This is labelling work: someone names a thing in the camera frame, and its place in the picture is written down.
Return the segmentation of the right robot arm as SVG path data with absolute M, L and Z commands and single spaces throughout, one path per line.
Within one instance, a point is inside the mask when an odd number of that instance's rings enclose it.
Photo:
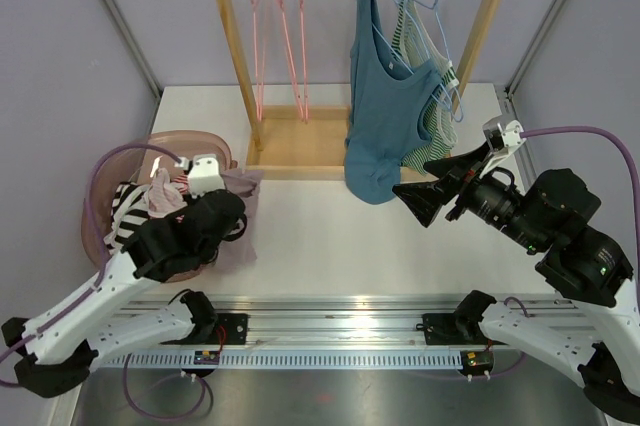
M 493 296 L 471 291 L 453 313 L 456 335 L 515 347 L 561 372 L 587 399 L 619 421 L 639 422 L 639 306 L 633 268 L 619 244 L 589 226 L 601 205 L 569 169 L 543 172 L 525 194 L 496 179 L 515 152 L 483 145 L 464 155 L 428 162 L 431 182 L 394 186 L 394 194 L 424 227 L 452 203 L 449 221 L 471 212 L 487 225 L 541 255 L 535 270 L 591 322 L 599 341 L 563 336 L 510 310 Z

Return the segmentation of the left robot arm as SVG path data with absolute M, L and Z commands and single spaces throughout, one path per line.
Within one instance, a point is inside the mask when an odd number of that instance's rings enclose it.
M 14 366 L 13 388 L 42 398 L 62 395 L 109 361 L 159 344 L 203 344 L 218 316 L 207 295 L 187 291 L 179 299 L 128 321 L 114 314 L 140 294 L 179 273 L 216 260 L 223 242 L 246 230 L 245 204 L 219 189 L 186 207 L 140 226 L 86 283 L 37 317 L 13 317 L 1 327 Z

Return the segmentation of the black white striped tank top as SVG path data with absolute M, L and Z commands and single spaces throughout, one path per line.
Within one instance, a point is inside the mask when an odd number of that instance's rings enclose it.
M 103 239 L 111 255 L 119 251 L 137 228 L 150 218 L 149 189 L 149 184 L 132 182 L 122 182 L 117 186 L 111 203 L 111 231 Z

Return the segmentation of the green white striped tank top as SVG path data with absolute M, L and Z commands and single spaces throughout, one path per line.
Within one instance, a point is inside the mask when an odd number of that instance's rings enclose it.
M 422 125 L 430 135 L 426 145 L 408 153 L 402 160 L 404 167 L 426 176 L 424 164 L 444 159 L 458 142 L 451 113 L 450 93 L 459 85 L 452 61 L 443 55 L 431 39 L 422 22 L 414 0 L 399 0 L 398 16 L 392 37 L 392 48 L 411 67 L 431 62 L 441 84 L 429 97 Z

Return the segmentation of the red white striped tank top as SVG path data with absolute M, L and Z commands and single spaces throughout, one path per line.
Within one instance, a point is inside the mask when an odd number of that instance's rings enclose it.
M 163 218 L 187 206 L 185 197 L 189 193 L 187 176 L 171 177 L 166 168 L 159 168 L 145 193 L 149 216 Z

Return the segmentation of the teal blue tank top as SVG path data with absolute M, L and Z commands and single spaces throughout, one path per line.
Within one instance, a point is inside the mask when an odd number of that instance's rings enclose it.
M 344 161 L 353 195 L 373 205 L 394 198 L 403 158 L 431 141 L 424 117 L 440 84 L 433 60 L 411 66 L 396 54 L 382 34 L 377 0 L 356 0 Z

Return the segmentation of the pink wire hanger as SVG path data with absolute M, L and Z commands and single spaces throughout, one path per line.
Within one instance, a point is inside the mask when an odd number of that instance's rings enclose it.
M 267 0 L 249 0 L 252 10 L 253 56 L 255 76 L 256 116 L 263 120 L 266 72 L 266 16 Z
M 307 119 L 306 109 L 303 104 L 302 95 L 300 92 L 297 71 L 295 67 L 295 60 L 293 55 L 292 43 L 289 34 L 289 28 L 287 23 L 286 8 L 284 0 L 276 0 L 276 4 L 280 14 L 280 21 L 282 26 L 282 35 L 284 40 L 285 59 L 287 61 L 287 68 L 289 73 L 289 79 L 292 87 L 295 105 L 298 109 L 298 115 L 301 121 L 305 122 Z
M 307 123 L 309 120 L 309 94 L 308 94 L 308 68 L 307 68 L 307 47 L 306 47 L 306 27 L 305 27 L 305 0 L 299 0 L 299 24 L 301 38 L 301 59 L 303 70 L 303 96 L 302 96 L 302 120 Z

